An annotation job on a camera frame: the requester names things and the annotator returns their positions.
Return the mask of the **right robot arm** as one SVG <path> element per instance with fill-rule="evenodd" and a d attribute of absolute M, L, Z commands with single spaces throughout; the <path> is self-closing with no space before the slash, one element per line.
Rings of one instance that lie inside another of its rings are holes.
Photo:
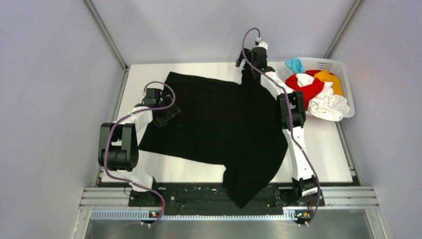
<path fill-rule="evenodd" d="M 239 67 L 242 62 L 249 66 L 254 81 L 276 100 L 276 122 L 289 144 L 293 187 L 291 193 L 277 197 L 279 204 L 319 206 L 322 196 L 320 183 L 305 146 L 306 110 L 303 93 L 288 87 L 278 77 L 276 70 L 268 66 L 266 47 L 242 48 L 236 66 Z"/>

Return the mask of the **black t shirt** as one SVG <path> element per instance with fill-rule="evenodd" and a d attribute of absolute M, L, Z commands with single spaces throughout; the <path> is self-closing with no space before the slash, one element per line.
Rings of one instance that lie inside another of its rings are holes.
<path fill-rule="evenodd" d="M 225 167 L 223 187 L 244 208 L 274 178 L 288 150 L 276 122 L 276 101 L 249 71 L 241 83 L 170 72 L 164 94 L 180 113 L 166 126 L 150 124 L 143 151 Z"/>

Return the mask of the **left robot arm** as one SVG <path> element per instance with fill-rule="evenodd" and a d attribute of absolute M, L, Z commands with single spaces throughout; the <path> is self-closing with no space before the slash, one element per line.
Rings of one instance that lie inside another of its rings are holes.
<path fill-rule="evenodd" d="M 141 205 L 162 206 L 163 197 L 158 192 L 156 180 L 148 174 L 139 161 L 138 133 L 150 123 L 166 124 L 180 113 L 173 90 L 148 88 L 144 98 L 134 108 L 114 122 L 100 127 L 98 162 L 108 178 L 128 183 L 130 197 Z"/>

